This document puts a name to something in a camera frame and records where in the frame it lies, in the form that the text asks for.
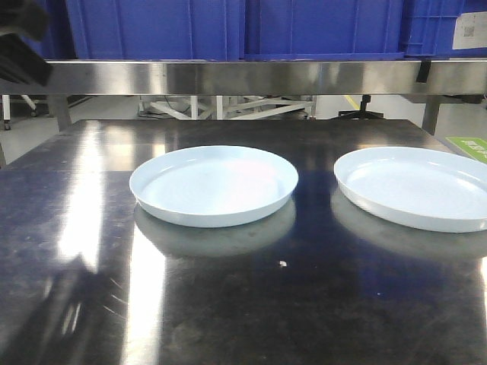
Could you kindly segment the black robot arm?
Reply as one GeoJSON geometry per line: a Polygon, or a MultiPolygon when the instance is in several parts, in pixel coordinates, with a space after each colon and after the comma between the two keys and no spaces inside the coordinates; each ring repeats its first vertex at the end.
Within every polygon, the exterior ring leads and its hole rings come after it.
{"type": "Polygon", "coordinates": [[[41,41],[48,13],[35,1],[1,2],[1,79],[15,84],[47,85],[53,67],[23,38],[41,41]]]}

